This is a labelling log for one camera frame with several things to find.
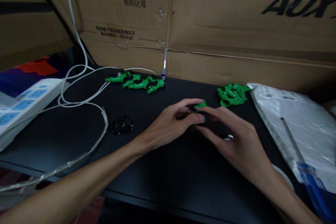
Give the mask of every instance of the white wire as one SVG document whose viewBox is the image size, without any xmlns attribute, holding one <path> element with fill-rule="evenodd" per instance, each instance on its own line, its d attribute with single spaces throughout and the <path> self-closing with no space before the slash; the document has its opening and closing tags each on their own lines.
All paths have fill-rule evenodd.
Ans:
<svg viewBox="0 0 336 224">
<path fill-rule="evenodd" d="M 18 189 L 18 188 L 21 188 L 21 187 L 26 187 L 26 186 L 30 186 L 30 185 L 33 185 L 33 184 L 38 184 L 40 183 L 41 181 L 45 180 L 45 179 L 48 179 L 54 175 L 56 175 L 57 173 L 73 166 L 74 164 L 78 163 L 79 161 L 81 161 L 83 158 L 85 158 L 86 156 L 90 155 L 96 148 L 97 146 L 99 145 L 99 143 L 101 142 L 101 140 L 103 139 L 106 131 L 107 131 L 107 127 L 108 127 L 108 119 L 107 119 L 107 115 L 106 115 L 106 112 L 104 110 L 104 108 L 98 106 L 97 104 L 94 104 L 94 103 L 89 103 L 87 102 L 86 104 L 90 104 L 90 105 L 94 105 L 96 106 L 97 108 L 99 108 L 101 110 L 101 114 L 103 115 L 103 118 L 104 118 L 104 123 L 105 123 L 105 127 L 103 129 L 103 132 L 101 133 L 100 137 L 98 138 L 98 140 L 95 142 L 95 144 L 92 146 L 92 148 L 89 150 L 89 152 L 85 152 L 83 153 L 82 155 L 80 155 L 79 157 L 75 158 L 74 160 L 72 161 L 69 161 L 65 164 L 62 164 L 60 166 L 58 166 L 56 169 L 50 171 L 50 172 L 47 172 L 43 175 L 41 175 L 40 177 L 38 178 L 35 178 L 35 179 L 32 179 L 32 180 L 28 180 L 28 181 L 24 181 L 24 182 L 19 182 L 19 183 L 16 183 L 16 184 L 10 184 L 10 185 L 7 185 L 7 186 L 4 186 L 4 187 L 0 187 L 0 192 L 4 192 L 4 191 L 9 191 L 9 190 L 13 190 L 13 189 Z M 15 128 L 16 126 L 18 126 L 19 124 L 23 123 L 24 121 L 26 120 L 29 120 L 30 118 L 32 117 L 35 117 L 43 112 L 46 112 L 48 110 L 51 110 L 51 109 L 54 109 L 54 108 L 57 108 L 57 107 L 61 107 L 61 105 L 56 105 L 56 106 L 53 106 L 53 107 L 50 107 L 50 108 L 47 108 L 47 109 L 44 109 L 32 116 L 29 116 L 28 118 L 18 122 L 17 124 L 15 124 L 14 126 L 10 127 L 9 129 L 7 129 L 3 134 L 6 134 L 7 132 L 9 132 L 10 130 L 12 130 L 13 128 Z"/>
<path fill-rule="evenodd" d="M 86 69 L 88 68 L 88 56 L 86 55 L 86 51 L 84 49 L 84 46 L 82 44 L 82 41 L 81 41 L 81 38 L 79 37 L 79 33 L 77 31 L 77 25 L 76 25 L 76 20 L 75 20 L 75 15 L 74 15 L 74 10 L 72 8 L 72 2 L 71 0 L 68 0 L 68 4 L 69 4 L 69 8 L 70 8 L 70 14 L 71 14 L 71 17 L 72 17 L 72 22 L 74 23 L 73 26 L 74 26 L 74 30 L 75 30 L 75 33 L 76 33 L 76 36 L 77 36 L 77 40 L 78 40 L 78 43 L 80 45 L 80 47 L 82 48 L 83 50 L 83 53 L 84 53 L 84 58 L 85 58 L 85 68 L 83 69 L 82 72 L 80 72 L 79 74 L 75 75 L 75 76 L 72 76 L 72 77 L 69 77 L 69 79 L 72 79 L 72 78 L 76 78 L 76 77 L 79 77 L 81 76 L 83 73 L 85 73 Z"/>
<path fill-rule="evenodd" d="M 106 69 L 106 68 L 113 68 L 113 69 L 116 69 L 112 66 L 108 66 L 108 67 L 103 67 L 103 68 L 98 68 L 96 70 L 94 70 L 93 68 L 91 68 L 90 66 L 88 66 L 88 56 L 86 55 L 86 51 L 84 49 L 84 46 L 82 44 L 82 41 L 81 41 L 81 38 L 79 36 L 79 33 L 77 31 L 77 26 L 76 26 L 76 20 L 75 20 L 75 16 L 74 16 L 74 11 L 73 11 L 73 8 L 72 8 L 72 3 L 71 3 L 71 0 L 68 0 L 68 3 L 69 3 L 69 8 L 70 8 L 70 13 L 71 13 L 71 17 L 72 17 L 72 21 L 73 21 L 73 25 L 74 25 L 74 29 L 75 29 L 75 33 L 76 33 L 76 36 L 77 36 L 77 40 L 78 40 L 78 43 L 80 44 L 80 47 L 82 48 L 83 50 L 83 54 L 84 54 L 84 58 L 85 58 L 85 65 L 83 64 L 80 64 L 80 65 L 75 65 L 73 67 L 71 67 L 69 69 L 69 71 L 66 73 L 66 76 L 65 78 L 63 79 L 63 83 L 62 83 L 62 87 L 61 87 L 61 94 L 60 96 L 58 97 L 58 100 L 57 100 L 57 103 L 58 105 L 56 106 L 53 106 L 53 107 L 50 107 L 50 108 L 47 108 L 47 109 L 44 109 L 44 110 L 41 110 L 40 112 L 20 121 L 19 123 L 15 124 L 14 126 L 10 127 L 8 130 L 6 130 L 4 134 L 6 134 L 7 132 L 9 132 L 10 130 L 12 130 L 13 128 L 15 128 L 16 126 L 18 126 L 19 124 L 23 123 L 24 121 L 32 118 L 32 117 L 35 117 L 45 111 L 48 111 L 50 109 L 54 109 L 54 108 L 57 108 L 57 107 L 77 107 L 77 106 L 81 106 L 83 104 L 91 104 L 91 105 L 94 105 L 96 107 L 98 107 L 100 110 L 101 110 L 101 113 L 103 115 L 103 118 L 104 118 L 104 122 L 105 122 L 105 127 L 104 127 L 104 130 L 100 136 L 100 138 L 96 141 L 96 143 L 92 146 L 92 148 L 90 149 L 89 152 L 86 152 L 86 153 L 83 153 L 81 156 L 77 157 L 76 159 L 72 160 L 72 161 L 69 161 L 63 165 L 60 165 L 59 167 L 57 167 L 55 170 L 51 171 L 51 172 L 48 172 L 48 173 L 45 173 L 43 175 L 41 175 L 40 177 L 38 178 L 35 178 L 33 180 L 29 180 L 29 181 L 24 181 L 24 182 L 19 182 L 17 184 L 11 184 L 11 185 L 7 185 L 7 186 L 4 186 L 4 187 L 0 187 L 0 192 L 3 192 L 3 191 L 8 191 L 8 190 L 13 190 L 13 189 L 17 189 L 17 188 L 21 188 L 21 187 L 25 187 L 25 186 L 29 186 L 29 185 L 33 185 L 33 184 L 37 184 L 39 182 L 41 182 L 42 180 L 45 180 L 49 177 L 52 177 L 54 176 L 55 174 L 65 170 L 66 168 L 69 168 L 71 167 L 72 165 L 74 165 L 75 163 L 79 162 L 80 160 L 82 160 L 83 158 L 85 158 L 87 155 L 89 155 L 90 153 L 92 153 L 96 147 L 98 146 L 98 144 L 101 142 L 101 140 L 103 139 L 106 131 L 107 131 L 107 126 L 108 126 L 108 120 L 107 120 L 107 115 L 105 113 L 105 110 L 104 108 L 98 106 L 97 104 L 94 104 L 94 103 L 90 103 L 89 101 L 91 101 L 92 99 L 94 99 L 95 97 L 97 97 L 109 84 L 110 82 L 105 82 L 101 87 L 100 89 L 94 94 L 92 95 L 91 97 L 89 97 L 88 99 L 84 100 L 84 101 L 80 101 L 80 102 L 70 102 L 70 101 L 67 101 L 65 100 L 64 98 L 64 92 L 66 92 L 66 90 L 68 90 L 69 87 L 71 87 L 73 84 L 75 84 L 77 81 L 81 80 L 82 78 L 98 71 L 98 70 L 102 70 L 102 69 Z M 74 76 L 71 76 L 69 77 L 69 74 L 70 72 L 75 69 L 76 67 L 84 67 L 83 71 L 77 75 L 74 75 Z M 92 72 L 90 73 L 87 73 L 83 76 L 81 76 L 82 74 L 85 73 L 86 69 L 89 68 L 90 70 L 92 70 Z M 145 71 L 149 71 L 151 73 L 153 73 L 154 75 L 156 75 L 155 72 L 153 72 L 152 70 L 149 70 L 149 69 L 146 69 L 146 68 L 127 68 L 125 70 L 145 70 Z M 73 78 L 76 78 L 76 77 L 79 77 L 81 76 L 80 78 L 78 78 L 77 80 L 73 81 L 68 87 L 66 90 L 64 90 L 64 86 L 65 86 L 65 83 L 68 79 L 73 79 Z"/>
<path fill-rule="evenodd" d="M 76 104 L 76 105 L 73 105 L 73 106 L 69 106 L 69 105 L 67 105 L 67 104 L 69 104 L 69 103 L 71 103 L 70 101 L 67 101 L 65 98 L 64 98 L 64 92 L 66 91 L 66 90 L 64 90 L 64 85 L 65 85 L 65 82 L 66 82 L 66 80 L 67 79 L 69 79 L 69 73 L 70 73 L 70 71 L 72 71 L 72 69 L 74 69 L 74 68 L 76 68 L 76 67 L 78 67 L 78 66 L 83 66 L 83 65 L 76 65 L 76 66 L 73 66 L 72 68 L 70 68 L 70 70 L 68 71 L 68 73 L 66 74 L 66 76 L 65 76 L 65 78 L 64 78 L 64 80 L 63 80 L 63 83 L 62 83 L 62 88 L 61 88 L 61 95 L 59 96 L 59 98 L 58 98 L 58 100 L 57 100 L 57 102 L 58 102 L 58 104 L 59 105 L 61 105 L 62 107 L 78 107 L 78 106 L 81 106 L 81 105 L 83 105 L 83 104 L 85 104 L 86 102 L 89 102 L 89 101 L 91 101 L 92 99 L 94 99 L 95 97 L 97 97 L 109 84 L 110 84 L 110 82 L 105 82 L 101 87 L 100 87 L 100 89 L 94 94 L 94 95 L 92 95 L 91 97 L 89 97 L 89 98 L 87 98 L 86 100 L 83 100 L 83 101 L 81 101 L 81 102 L 78 102 L 78 104 Z M 103 68 L 98 68 L 98 69 L 96 69 L 96 70 L 93 70 L 92 72 L 90 72 L 90 73 L 87 73 L 87 74 L 85 74 L 85 75 L 83 75 L 82 77 L 80 77 L 80 78 L 78 78 L 77 80 L 75 80 L 74 82 L 72 82 L 69 86 L 68 86 L 68 88 L 69 87 L 71 87 L 73 84 L 75 84 L 77 81 L 79 81 L 80 79 L 82 79 L 82 78 L 84 78 L 84 77 L 86 77 L 86 76 L 88 76 L 88 75 L 90 75 L 90 74 L 92 74 L 92 73 L 94 73 L 94 72 L 96 72 L 96 71 L 98 71 L 98 70 L 102 70 L 102 69 L 106 69 L 106 68 L 113 68 L 113 69 L 116 69 L 116 68 L 114 68 L 114 67 L 112 67 L 112 66 L 106 66 L 106 67 L 103 67 Z M 145 69 L 145 68 L 127 68 L 127 69 L 125 69 L 125 70 L 136 70 L 136 69 L 139 69 L 139 70 L 146 70 L 146 71 L 149 71 L 149 72 L 152 72 L 153 74 L 155 74 L 156 75 L 156 73 L 155 72 L 153 72 L 152 70 L 149 70 L 149 69 Z"/>
<path fill-rule="evenodd" d="M 78 219 L 79 219 L 79 217 L 80 217 L 81 214 L 82 214 L 82 212 L 79 213 L 79 215 L 78 215 L 78 217 L 77 217 L 77 219 L 76 219 L 76 221 L 75 221 L 74 224 L 77 224 L 77 221 L 78 221 Z"/>
</svg>

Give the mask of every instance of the power strip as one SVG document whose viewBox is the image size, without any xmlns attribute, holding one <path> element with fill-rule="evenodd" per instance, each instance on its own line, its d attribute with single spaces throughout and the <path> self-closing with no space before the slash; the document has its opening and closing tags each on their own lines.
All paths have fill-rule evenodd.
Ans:
<svg viewBox="0 0 336 224">
<path fill-rule="evenodd" d="M 60 93 L 63 79 L 43 79 L 16 97 L 17 103 L 12 107 L 0 107 L 0 152 L 3 151 L 15 136 L 29 124 L 32 117 L 5 133 L 18 122 L 40 112 Z"/>
</svg>

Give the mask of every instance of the white plastic bag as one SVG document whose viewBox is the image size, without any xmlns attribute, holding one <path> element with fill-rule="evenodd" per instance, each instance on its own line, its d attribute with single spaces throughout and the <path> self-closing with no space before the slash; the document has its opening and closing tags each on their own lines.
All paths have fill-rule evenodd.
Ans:
<svg viewBox="0 0 336 224">
<path fill-rule="evenodd" d="M 297 180 L 298 157 L 281 117 L 286 120 L 305 162 L 316 169 L 326 189 L 336 193 L 336 121 L 308 96 L 264 86 L 253 87 L 254 104 Z"/>
</svg>

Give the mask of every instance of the black table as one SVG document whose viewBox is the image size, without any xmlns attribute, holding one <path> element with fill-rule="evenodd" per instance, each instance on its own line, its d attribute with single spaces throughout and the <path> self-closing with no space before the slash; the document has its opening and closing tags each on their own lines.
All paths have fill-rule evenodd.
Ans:
<svg viewBox="0 0 336 224">
<path fill-rule="evenodd" d="M 77 102 L 93 95 L 113 69 L 103 69 L 74 84 L 65 94 Z M 217 86 L 166 78 L 166 88 L 148 95 L 145 90 L 111 83 L 92 102 L 104 106 L 109 119 L 127 115 L 134 130 L 118 136 L 107 132 L 97 150 L 86 160 L 50 178 L 61 177 L 111 153 L 144 131 L 161 111 L 183 98 L 202 98 L 218 107 Z M 292 181 L 296 193 L 311 208 L 304 187 L 297 182 L 276 147 L 248 95 L 244 105 L 230 110 L 252 123 L 271 162 Z M 104 121 L 92 105 L 56 108 L 34 119 L 0 153 L 0 166 L 40 176 L 88 151 L 100 136 Z M 221 127 L 221 134 L 228 134 Z M 102 193 L 146 208 L 204 223 L 277 223 L 270 201 L 237 172 L 199 133 L 187 131 L 172 143 L 143 156 L 122 172 Z"/>
</svg>

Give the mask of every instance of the screwdriver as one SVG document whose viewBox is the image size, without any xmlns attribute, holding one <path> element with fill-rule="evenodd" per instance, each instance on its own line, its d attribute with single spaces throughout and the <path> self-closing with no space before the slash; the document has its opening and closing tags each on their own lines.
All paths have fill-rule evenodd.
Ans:
<svg viewBox="0 0 336 224">
<path fill-rule="evenodd" d="M 292 142 L 293 148 L 299 161 L 296 162 L 303 184 L 305 185 L 316 212 L 329 221 L 336 221 L 336 205 L 330 193 L 324 187 L 322 181 L 317 177 L 314 167 L 306 164 L 298 145 L 296 144 L 292 133 L 283 117 L 281 121 L 286 129 L 288 137 Z"/>
</svg>

